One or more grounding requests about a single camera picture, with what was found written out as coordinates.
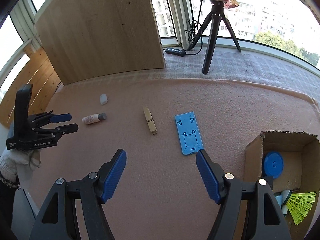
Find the left white gloved hand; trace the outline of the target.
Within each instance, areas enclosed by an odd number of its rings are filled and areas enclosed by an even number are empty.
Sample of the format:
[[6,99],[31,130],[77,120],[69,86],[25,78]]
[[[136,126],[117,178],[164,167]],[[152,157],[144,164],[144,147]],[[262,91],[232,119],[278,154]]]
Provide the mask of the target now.
[[33,172],[41,166],[40,150],[19,151],[5,149],[1,154],[1,181],[18,188],[27,189]]

